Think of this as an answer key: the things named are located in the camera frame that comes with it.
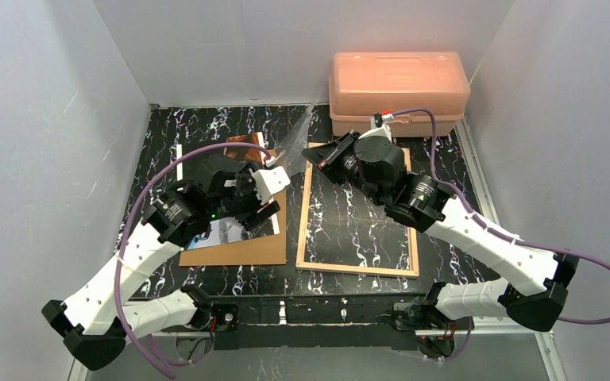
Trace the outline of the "printed photo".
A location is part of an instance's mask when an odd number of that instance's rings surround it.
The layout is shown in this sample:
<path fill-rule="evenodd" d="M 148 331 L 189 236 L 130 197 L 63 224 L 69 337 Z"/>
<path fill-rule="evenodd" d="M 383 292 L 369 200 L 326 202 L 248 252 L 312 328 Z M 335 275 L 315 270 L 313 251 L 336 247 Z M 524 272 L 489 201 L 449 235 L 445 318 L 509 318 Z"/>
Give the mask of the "printed photo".
<path fill-rule="evenodd" d="M 262 132 L 238 135 L 228 137 L 228 142 L 245 142 L 260 145 L 261 147 L 267 148 L 265 143 L 264 134 Z M 183 156 L 184 153 L 193 150 L 194 148 L 184 148 L 182 144 L 176 145 L 176 159 Z M 265 154 L 260 151 L 249 150 L 247 148 L 225 148 L 223 154 L 229 157 L 233 157 L 240 161 L 252 160 L 260 162 L 265 158 Z M 189 168 L 193 160 L 188 160 L 185 163 L 178 164 L 176 167 L 176 179 L 186 179 L 191 172 Z M 238 241 L 247 241 L 259 237 L 267 237 L 280 233 L 279 219 L 277 214 L 273 214 L 268 220 L 262 222 L 259 226 L 253 229 L 245 229 L 236 219 L 233 217 L 227 217 L 212 221 L 204 233 L 201 233 L 192 238 L 192 240 L 185 247 L 186 250 L 209 248 L 218 246 L 221 244 L 229 244 Z"/>

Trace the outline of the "clear acrylic sheet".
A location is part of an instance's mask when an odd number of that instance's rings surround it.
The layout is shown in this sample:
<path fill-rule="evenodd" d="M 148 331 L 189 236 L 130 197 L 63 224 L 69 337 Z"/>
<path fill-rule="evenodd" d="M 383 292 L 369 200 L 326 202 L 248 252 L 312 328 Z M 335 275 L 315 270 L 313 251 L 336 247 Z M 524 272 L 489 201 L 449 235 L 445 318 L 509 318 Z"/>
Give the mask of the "clear acrylic sheet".
<path fill-rule="evenodd" d="M 328 105 L 312 103 L 306 106 L 289 127 L 285 137 L 276 145 L 275 153 L 276 165 L 292 178 L 306 170 L 307 160 L 302 151 L 308 144 L 328 142 L 333 137 Z"/>

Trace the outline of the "brown backing board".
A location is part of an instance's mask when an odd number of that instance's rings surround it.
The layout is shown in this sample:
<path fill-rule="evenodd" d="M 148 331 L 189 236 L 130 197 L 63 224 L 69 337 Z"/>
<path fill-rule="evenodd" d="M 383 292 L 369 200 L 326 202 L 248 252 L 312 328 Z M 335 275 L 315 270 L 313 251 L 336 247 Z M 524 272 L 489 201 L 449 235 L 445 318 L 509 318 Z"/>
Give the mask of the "brown backing board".
<path fill-rule="evenodd" d="M 193 159 L 189 168 L 192 169 L 198 162 L 206 159 Z M 265 265 L 265 264 L 285 264 L 286 262 L 286 234 L 285 234 L 285 211 L 283 204 L 285 196 L 283 190 L 273 196 L 269 202 L 278 202 L 280 211 L 277 214 L 279 219 L 280 233 L 267 237 L 259 237 L 247 241 L 238 241 L 229 244 L 221 244 L 209 248 L 186 250 L 185 247 L 193 237 L 204 233 L 212 221 L 204 216 L 197 214 L 186 200 L 186 188 L 189 183 L 190 175 L 182 180 L 181 191 L 183 198 L 189 205 L 194 216 L 194 234 L 184 244 L 179 264 L 182 267 L 197 266 L 222 266 L 222 265 Z"/>

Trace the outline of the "picture frame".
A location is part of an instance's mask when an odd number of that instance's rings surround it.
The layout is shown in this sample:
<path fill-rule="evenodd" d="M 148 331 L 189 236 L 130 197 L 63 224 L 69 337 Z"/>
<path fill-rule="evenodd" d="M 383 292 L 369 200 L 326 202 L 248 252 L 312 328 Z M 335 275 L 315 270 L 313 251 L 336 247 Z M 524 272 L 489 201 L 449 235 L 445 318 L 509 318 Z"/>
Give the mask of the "picture frame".
<path fill-rule="evenodd" d="M 419 277 L 417 232 L 387 217 L 358 189 L 308 164 L 298 228 L 299 270 Z"/>

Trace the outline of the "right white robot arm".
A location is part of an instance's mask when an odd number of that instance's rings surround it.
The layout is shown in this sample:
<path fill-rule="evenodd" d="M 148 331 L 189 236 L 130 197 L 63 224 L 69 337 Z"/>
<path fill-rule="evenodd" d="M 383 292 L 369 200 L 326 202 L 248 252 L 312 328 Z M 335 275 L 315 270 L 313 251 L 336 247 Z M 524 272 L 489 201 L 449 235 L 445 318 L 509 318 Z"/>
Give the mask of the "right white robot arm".
<path fill-rule="evenodd" d="M 528 248 L 501 228 L 466 210 L 451 187 L 407 169 L 403 149 L 387 137 L 356 131 L 305 148 L 303 157 L 332 183 L 357 188 L 394 222 L 445 241 L 482 262 L 500 278 L 484 283 L 435 283 L 419 306 L 404 307 L 419 323 L 461 318 L 510 318 L 538 332 L 550 331 L 562 313 L 578 261 Z"/>

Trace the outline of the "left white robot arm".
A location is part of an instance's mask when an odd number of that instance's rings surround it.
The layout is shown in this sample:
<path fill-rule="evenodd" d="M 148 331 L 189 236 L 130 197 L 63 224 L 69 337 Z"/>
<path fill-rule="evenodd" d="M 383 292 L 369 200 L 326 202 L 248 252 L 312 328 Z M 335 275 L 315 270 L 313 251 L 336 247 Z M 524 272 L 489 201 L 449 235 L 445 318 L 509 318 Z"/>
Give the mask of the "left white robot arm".
<path fill-rule="evenodd" d="M 196 286 L 147 302 L 130 304 L 129 298 L 211 222 L 231 217 L 251 229 L 267 221 L 280 210 L 275 197 L 289 183 L 285 169 L 273 161 L 262 167 L 208 156 L 188 178 L 130 216 L 135 227 L 119 251 L 72 296 L 47 302 L 44 318 L 71 355 L 92 371 L 113 362 L 129 343 L 162 329 L 215 329 L 221 314 Z"/>

